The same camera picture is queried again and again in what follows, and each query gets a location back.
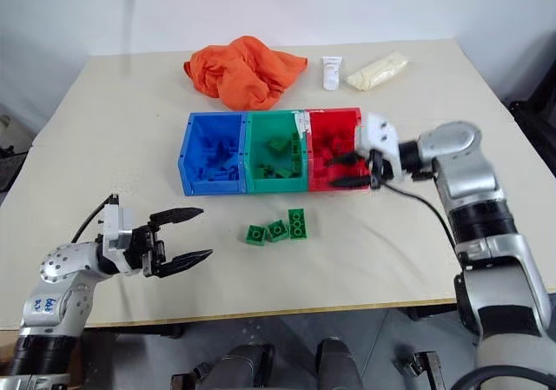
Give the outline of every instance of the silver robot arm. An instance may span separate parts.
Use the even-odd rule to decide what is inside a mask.
[[[471,123],[450,122],[416,141],[398,143],[390,123],[367,116],[356,131],[355,149],[369,162],[372,188],[403,175],[435,180],[462,270],[454,279],[460,318],[480,336],[476,372],[499,377],[510,373],[505,367],[515,366],[554,375],[556,343],[546,333],[548,294],[480,140]],[[482,388],[545,388],[516,378],[516,371]]]
[[[103,211],[103,234],[93,242],[77,243],[79,235]],[[95,286],[116,274],[166,277],[206,259],[212,250],[195,251],[166,261],[160,226],[187,221],[199,208],[177,208],[153,214],[133,228],[130,213],[111,195],[79,228],[71,243],[46,254],[40,279],[23,306],[23,319],[9,377],[0,389],[64,389],[73,348],[93,305]]]

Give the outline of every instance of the blue bin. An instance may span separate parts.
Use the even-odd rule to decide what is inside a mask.
[[[189,115],[177,164],[185,195],[247,192],[243,167],[246,120],[245,112]]]

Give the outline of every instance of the orange cloth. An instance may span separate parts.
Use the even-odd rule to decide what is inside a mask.
[[[307,58],[272,51],[253,36],[209,45],[183,64],[195,89],[232,110],[270,109],[307,68]]]

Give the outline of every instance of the table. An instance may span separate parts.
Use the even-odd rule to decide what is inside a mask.
[[[276,109],[360,107],[380,113],[400,137],[468,120],[509,198],[546,286],[556,290],[556,181],[454,40],[290,47],[308,70]],[[368,93],[321,88],[321,56],[344,56],[347,76],[399,50],[407,70]],[[98,285],[89,326],[156,324],[258,314],[452,302],[459,266],[443,231],[415,201],[376,193],[187,197],[176,165],[189,112],[225,110],[183,74],[188,52],[91,57],[34,141],[0,208],[0,329],[17,328],[42,257],[67,242],[110,192],[136,224],[178,206],[205,213],[165,227],[167,256],[213,248],[203,264],[166,279],[117,276]],[[431,182],[400,185],[437,208]],[[264,248],[243,241],[249,224],[305,208],[307,241]],[[82,240],[92,240],[98,226]]]

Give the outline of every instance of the gray floor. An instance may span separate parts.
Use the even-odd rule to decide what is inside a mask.
[[[177,340],[156,335],[91,332],[84,336],[84,389],[168,389],[172,374],[214,362],[249,342],[277,348],[273,386],[315,388],[314,353],[328,336],[354,354],[366,388],[426,389],[426,377],[408,380],[393,361],[403,348],[437,351],[447,386],[473,367],[473,335],[456,313],[411,321],[397,309],[299,314],[189,324]]]

